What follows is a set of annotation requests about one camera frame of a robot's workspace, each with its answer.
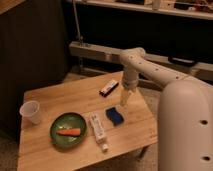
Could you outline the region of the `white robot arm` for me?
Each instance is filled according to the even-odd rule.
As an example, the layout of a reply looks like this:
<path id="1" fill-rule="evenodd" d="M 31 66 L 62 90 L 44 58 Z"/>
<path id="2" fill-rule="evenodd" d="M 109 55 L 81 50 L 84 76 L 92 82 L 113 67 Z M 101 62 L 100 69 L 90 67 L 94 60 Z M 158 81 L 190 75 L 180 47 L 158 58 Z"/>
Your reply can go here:
<path id="1" fill-rule="evenodd" d="M 158 104 L 158 171 L 213 171 L 213 86 L 123 50 L 122 84 L 133 91 L 140 75 L 162 88 Z"/>

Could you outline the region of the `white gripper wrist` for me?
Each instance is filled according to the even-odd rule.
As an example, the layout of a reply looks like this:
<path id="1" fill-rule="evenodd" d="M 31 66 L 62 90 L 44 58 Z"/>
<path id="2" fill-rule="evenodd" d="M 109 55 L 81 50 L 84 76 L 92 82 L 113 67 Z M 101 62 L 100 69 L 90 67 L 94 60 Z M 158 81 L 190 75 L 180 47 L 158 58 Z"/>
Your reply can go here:
<path id="1" fill-rule="evenodd" d="M 124 89 L 121 91 L 120 105 L 125 106 L 131 92 L 135 92 L 139 81 L 139 74 L 135 69 L 125 67 L 122 76 L 122 85 Z"/>

